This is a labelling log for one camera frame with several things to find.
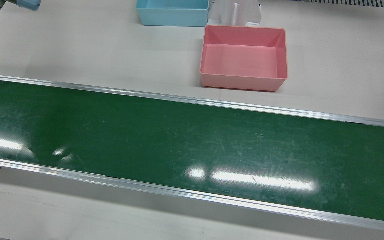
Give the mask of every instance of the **metal grate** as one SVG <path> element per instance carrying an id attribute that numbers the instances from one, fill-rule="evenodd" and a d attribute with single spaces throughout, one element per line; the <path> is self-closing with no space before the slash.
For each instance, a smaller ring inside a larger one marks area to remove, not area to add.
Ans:
<path id="1" fill-rule="evenodd" d="M 360 5 L 372 7 L 384 7 L 384 0 L 305 0 L 314 3 L 336 3 L 345 5 Z"/>

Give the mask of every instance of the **scratch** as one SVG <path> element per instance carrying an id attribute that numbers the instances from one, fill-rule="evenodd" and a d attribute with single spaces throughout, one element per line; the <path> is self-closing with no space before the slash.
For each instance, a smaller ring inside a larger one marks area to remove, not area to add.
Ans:
<path id="1" fill-rule="evenodd" d="M 76 154 L 76 156 L 78 157 L 79 161 L 84 164 L 84 162 L 81 160 L 81 158 L 79 157 L 78 153 Z"/>

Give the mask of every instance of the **conveyor belt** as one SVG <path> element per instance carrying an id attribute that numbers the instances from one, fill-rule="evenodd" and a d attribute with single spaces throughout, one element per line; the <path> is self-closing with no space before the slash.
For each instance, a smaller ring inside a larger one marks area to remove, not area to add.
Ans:
<path id="1" fill-rule="evenodd" d="M 384 220 L 384 127 L 0 81 L 0 159 Z"/>
<path id="2" fill-rule="evenodd" d="M 314 3 L 335 3 L 344 5 L 384 7 L 384 0 L 304 0 Z"/>

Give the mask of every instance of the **green belt surface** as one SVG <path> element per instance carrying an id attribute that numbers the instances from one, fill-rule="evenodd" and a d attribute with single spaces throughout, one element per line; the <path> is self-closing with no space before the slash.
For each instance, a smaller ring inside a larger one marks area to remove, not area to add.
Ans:
<path id="1" fill-rule="evenodd" d="M 0 158 L 384 220 L 384 127 L 0 81 Z"/>

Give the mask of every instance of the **white object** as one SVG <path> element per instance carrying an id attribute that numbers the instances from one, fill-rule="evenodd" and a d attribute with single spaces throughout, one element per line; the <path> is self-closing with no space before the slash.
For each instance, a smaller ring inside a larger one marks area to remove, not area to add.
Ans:
<path id="1" fill-rule="evenodd" d="M 257 0 L 215 0 L 208 13 L 209 25 L 260 26 Z"/>

